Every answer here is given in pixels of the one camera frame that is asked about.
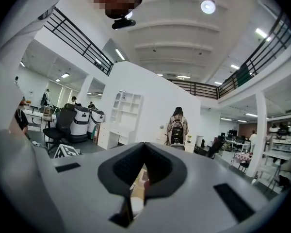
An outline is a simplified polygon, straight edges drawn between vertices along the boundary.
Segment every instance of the black slot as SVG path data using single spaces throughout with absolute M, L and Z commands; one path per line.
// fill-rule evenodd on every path
M 63 165 L 63 166 L 57 166 L 55 168 L 56 168 L 57 172 L 61 173 L 61 172 L 65 172 L 68 170 L 75 169 L 77 167 L 80 167 L 80 165 L 78 163 L 71 163 L 71 164 L 67 164 L 67 165 Z
M 213 187 L 238 222 L 254 214 L 254 210 L 228 185 L 219 184 Z

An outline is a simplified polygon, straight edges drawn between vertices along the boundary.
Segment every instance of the computer monitor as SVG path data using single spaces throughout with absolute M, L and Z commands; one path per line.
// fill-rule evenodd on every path
M 230 130 L 228 133 L 237 136 L 237 130 Z

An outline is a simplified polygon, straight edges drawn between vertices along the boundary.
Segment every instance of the white machine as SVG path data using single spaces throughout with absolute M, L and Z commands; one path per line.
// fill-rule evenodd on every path
M 89 110 L 81 106 L 75 106 L 74 110 L 77 114 L 70 125 L 70 140 L 71 142 L 86 141 Z
M 89 109 L 89 122 L 87 128 L 88 138 L 91 139 L 91 135 L 97 123 L 101 123 L 105 121 L 105 114 L 103 111 L 97 109 Z

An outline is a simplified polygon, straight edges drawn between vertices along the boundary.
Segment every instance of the person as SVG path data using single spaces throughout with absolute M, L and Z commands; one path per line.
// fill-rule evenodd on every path
M 250 151 L 251 152 L 253 152 L 254 146 L 256 144 L 256 137 L 257 137 L 256 131 L 253 130 L 252 131 L 252 135 L 249 138 L 249 141 L 251 141 L 251 146 L 250 146 Z
M 41 105 L 48 106 L 49 105 L 49 89 L 45 91 L 42 96 Z
M 29 123 L 28 123 L 25 113 L 22 110 L 17 108 L 15 111 L 14 117 L 20 129 L 24 133 L 24 135 L 26 135 L 29 138 L 27 134 Z
M 77 103 L 77 97 L 76 96 L 73 96 L 71 98 L 71 102 L 69 102 L 69 103 L 74 104 L 76 106 L 82 106 L 80 103 Z
M 15 84 L 16 87 L 19 89 L 18 76 L 15 77 L 14 84 Z
M 88 106 L 89 109 L 95 109 L 95 105 L 93 104 L 93 102 L 89 102 L 89 106 Z
M 175 109 L 175 112 L 173 113 L 172 117 L 169 119 L 169 123 L 167 126 L 167 145 L 171 145 L 171 137 L 172 137 L 172 131 L 173 131 L 173 125 L 175 125 L 175 122 L 181 122 L 183 126 L 183 145 L 185 143 L 185 136 L 189 133 L 189 126 L 187 119 L 183 116 L 183 110 L 181 107 L 177 107 Z

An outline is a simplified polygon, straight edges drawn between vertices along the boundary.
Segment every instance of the woman with backpack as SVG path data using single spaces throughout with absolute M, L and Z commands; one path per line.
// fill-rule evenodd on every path
M 189 133 L 187 119 L 181 107 L 177 107 L 167 126 L 167 145 L 184 145 L 185 136 Z

